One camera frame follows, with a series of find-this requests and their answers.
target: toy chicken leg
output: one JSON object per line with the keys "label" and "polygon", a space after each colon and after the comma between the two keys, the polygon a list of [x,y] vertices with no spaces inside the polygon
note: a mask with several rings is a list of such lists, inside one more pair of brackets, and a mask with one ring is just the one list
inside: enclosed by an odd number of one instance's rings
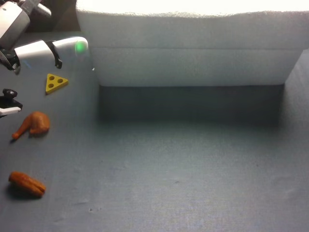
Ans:
{"label": "toy chicken leg", "polygon": [[17,132],[12,134],[13,139],[18,139],[26,130],[30,129],[30,134],[42,134],[48,132],[50,127],[49,118],[42,112],[33,112],[28,115]]}

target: green light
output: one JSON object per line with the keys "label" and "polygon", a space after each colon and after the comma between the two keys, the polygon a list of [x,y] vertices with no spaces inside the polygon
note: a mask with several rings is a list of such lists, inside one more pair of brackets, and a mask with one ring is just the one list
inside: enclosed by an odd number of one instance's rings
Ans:
{"label": "green light", "polygon": [[82,53],[82,52],[84,52],[86,49],[87,49],[87,48],[86,48],[86,45],[84,44],[84,42],[80,42],[80,41],[76,42],[76,44],[75,44],[75,51],[76,51],[77,53]]}

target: yellow triangle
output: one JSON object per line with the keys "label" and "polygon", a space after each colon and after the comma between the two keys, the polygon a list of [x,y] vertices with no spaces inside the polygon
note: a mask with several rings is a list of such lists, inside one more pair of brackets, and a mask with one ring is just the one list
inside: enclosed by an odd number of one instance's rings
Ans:
{"label": "yellow triangle", "polygon": [[66,86],[68,83],[69,83],[68,79],[49,73],[47,75],[46,90],[45,90],[46,94],[55,92],[56,90]]}

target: styrofoam box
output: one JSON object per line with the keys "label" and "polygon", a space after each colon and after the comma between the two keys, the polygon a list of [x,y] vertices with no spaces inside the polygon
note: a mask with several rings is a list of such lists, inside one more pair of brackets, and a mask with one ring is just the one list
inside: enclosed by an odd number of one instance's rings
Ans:
{"label": "styrofoam box", "polygon": [[302,0],[77,0],[103,86],[280,85],[309,47]]}

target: gray table surface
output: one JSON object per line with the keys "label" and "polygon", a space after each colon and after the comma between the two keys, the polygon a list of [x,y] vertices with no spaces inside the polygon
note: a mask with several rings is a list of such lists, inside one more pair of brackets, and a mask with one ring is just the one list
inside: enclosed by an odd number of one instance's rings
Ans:
{"label": "gray table surface", "polygon": [[[87,64],[48,96],[53,71],[1,68],[24,109],[0,119],[0,231],[308,232],[308,62],[284,87],[143,89],[99,87]],[[36,110],[49,133],[10,143]],[[11,171],[44,197],[10,189]]]}

